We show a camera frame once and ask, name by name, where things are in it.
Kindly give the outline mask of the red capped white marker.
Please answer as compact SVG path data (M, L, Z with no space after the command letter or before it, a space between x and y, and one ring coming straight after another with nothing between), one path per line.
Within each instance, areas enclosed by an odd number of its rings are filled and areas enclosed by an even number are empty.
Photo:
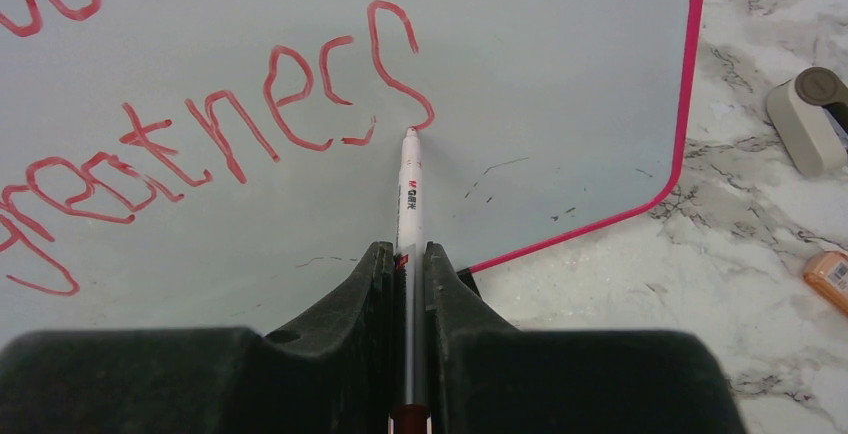
M426 288L423 273L423 216L421 144L418 131L409 128L401 145L398 174L395 275L399 291L398 383L390 417L394 433L426 433L430 416Z

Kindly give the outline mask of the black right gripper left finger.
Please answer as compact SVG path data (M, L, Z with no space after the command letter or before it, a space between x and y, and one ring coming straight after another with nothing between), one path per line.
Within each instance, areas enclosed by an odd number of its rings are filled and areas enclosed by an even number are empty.
M392 247L301 315L247 327L37 331L1 353L5 433L383 433Z

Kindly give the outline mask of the red framed whiteboard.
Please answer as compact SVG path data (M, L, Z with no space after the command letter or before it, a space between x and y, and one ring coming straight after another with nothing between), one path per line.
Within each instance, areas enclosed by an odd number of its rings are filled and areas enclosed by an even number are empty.
M1 0L1 338L270 330L395 236L483 269L655 205L702 0Z

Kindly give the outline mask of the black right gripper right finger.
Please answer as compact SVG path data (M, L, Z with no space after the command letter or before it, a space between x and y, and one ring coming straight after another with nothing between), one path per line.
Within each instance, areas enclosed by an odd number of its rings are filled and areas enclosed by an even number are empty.
M716 358L671 330L521 330L469 288L444 248L433 301L437 433L741 433Z

